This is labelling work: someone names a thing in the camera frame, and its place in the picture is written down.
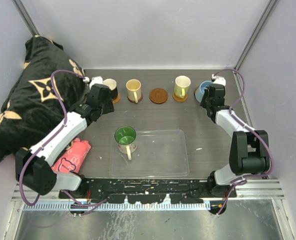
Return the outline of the orange coaster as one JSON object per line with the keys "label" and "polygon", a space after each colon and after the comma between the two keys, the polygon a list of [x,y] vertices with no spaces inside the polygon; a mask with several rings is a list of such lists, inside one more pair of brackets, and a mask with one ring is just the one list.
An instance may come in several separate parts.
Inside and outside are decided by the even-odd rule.
{"label": "orange coaster", "polygon": [[112,103],[116,104],[120,100],[120,94],[117,95],[115,99],[113,99]]}
{"label": "orange coaster", "polygon": [[172,97],[177,102],[184,102],[184,101],[186,101],[188,99],[188,94],[185,97],[181,98],[181,97],[178,97],[175,93],[173,93]]}

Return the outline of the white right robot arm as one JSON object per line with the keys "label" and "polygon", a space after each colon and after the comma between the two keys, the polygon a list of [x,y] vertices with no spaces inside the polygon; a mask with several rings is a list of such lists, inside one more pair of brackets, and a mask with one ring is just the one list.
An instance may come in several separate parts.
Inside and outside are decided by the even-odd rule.
{"label": "white right robot arm", "polygon": [[225,104],[225,86],[213,83],[203,91],[200,106],[206,109],[207,116],[231,137],[228,164],[213,171],[207,178],[208,193],[218,197],[229,187],[245,184],[249,177],[269,175],[273,161],[267,132],[250,127]]}

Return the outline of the light brown ringed coaster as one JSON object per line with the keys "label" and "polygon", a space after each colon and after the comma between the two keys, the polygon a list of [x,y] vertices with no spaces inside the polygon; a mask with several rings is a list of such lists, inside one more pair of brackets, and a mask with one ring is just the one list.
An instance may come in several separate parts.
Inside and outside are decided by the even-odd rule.
{"label": "light brown ringed coaster", "polygon": [[194,96],[195,96],[195,99],[200,103],[201,102],[201,99],[202,99],[202,94],[201,94],[201,91],[200,91],[200,88],[197,87],[194,91]]}

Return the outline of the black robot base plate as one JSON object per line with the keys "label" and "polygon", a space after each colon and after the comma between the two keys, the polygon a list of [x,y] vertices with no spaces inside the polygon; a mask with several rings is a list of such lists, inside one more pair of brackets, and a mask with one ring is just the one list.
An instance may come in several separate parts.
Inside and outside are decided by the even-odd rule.
{"label": "black robot base plate", "polygon": [[106,200],[111,204],[162,203],[170,197],[172,204],[203,203],[204,198],[224,198],[230,186],[215,185],[200,179],[111,179],[85,178],[79,190],[68,193],[76,199],[93,203]]}

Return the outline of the blue mug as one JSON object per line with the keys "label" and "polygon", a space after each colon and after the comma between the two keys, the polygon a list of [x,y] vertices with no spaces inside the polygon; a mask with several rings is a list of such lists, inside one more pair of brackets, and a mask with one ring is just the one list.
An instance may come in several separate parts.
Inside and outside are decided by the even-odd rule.
{"label": "blue mug", "polygon": [[209,87],[210,85],[212,84],[212,81],[210,80],[207,80],[207,81],[204,81],[200,84],[199,88],[200,88],[200,91],[201,91],[201,94],[202,94],[202,98],[203,98],[203,95],[205,93],[205,89],[207,87]]}

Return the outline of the yellow mug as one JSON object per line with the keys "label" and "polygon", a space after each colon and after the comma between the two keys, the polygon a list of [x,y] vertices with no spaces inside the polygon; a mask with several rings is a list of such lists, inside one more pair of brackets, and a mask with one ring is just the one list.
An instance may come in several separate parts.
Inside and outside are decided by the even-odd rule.
{"label": "yellow mug", "polygon": [[126,82],[127,98],[132,103],[139,103],[142,98],[141,82],[137,79],[130,79]]}

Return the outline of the white mug black handle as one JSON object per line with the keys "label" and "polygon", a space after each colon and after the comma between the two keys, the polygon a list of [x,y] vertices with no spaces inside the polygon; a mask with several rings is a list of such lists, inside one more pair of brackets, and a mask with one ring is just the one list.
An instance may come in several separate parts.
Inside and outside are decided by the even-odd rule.
{"label": "white mug black handle", "polygon": [[109,87],[112,99],[115,100],[118,97],[117,82],[114,79],[108,78],[103,80],[103,84]]}

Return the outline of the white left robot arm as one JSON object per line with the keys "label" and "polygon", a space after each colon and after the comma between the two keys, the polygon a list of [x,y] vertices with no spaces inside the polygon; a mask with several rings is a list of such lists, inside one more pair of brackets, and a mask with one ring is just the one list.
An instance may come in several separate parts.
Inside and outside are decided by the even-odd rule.
{"label": "white left robot arm", "polygon": [[72,105],[63,120],[39,143],[30,149],[21,148],[15,155],[16,179],[41,196],[52,190],[68,190],[76,198],[83,198],[88,186],[74,172],[52,170],[64,148],[101,115],[114,111],[112,93],[103,84],[94,84],[85,101]]}

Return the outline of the brown ringed wooden coaster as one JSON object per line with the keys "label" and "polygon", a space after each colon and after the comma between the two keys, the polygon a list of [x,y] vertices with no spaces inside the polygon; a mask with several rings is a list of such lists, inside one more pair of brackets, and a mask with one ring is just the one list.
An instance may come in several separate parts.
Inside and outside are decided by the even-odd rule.
{"label": "brown ringed wooden coaster", "polygon": [[168,93],[163,88],[155,88],[150,92],[149,99],[154,104],[163,104],[168,100]]}

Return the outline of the olive green white mug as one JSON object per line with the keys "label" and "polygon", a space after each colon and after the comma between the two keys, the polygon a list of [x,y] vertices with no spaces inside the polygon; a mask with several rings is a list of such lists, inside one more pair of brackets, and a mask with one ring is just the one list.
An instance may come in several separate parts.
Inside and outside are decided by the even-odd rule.
{"label": "olive green white mug", "polygon": [[175,79],[174,94],[180,99],[184,99],[188,95],[188,90],[191,85],[189,77],[180,75]]}

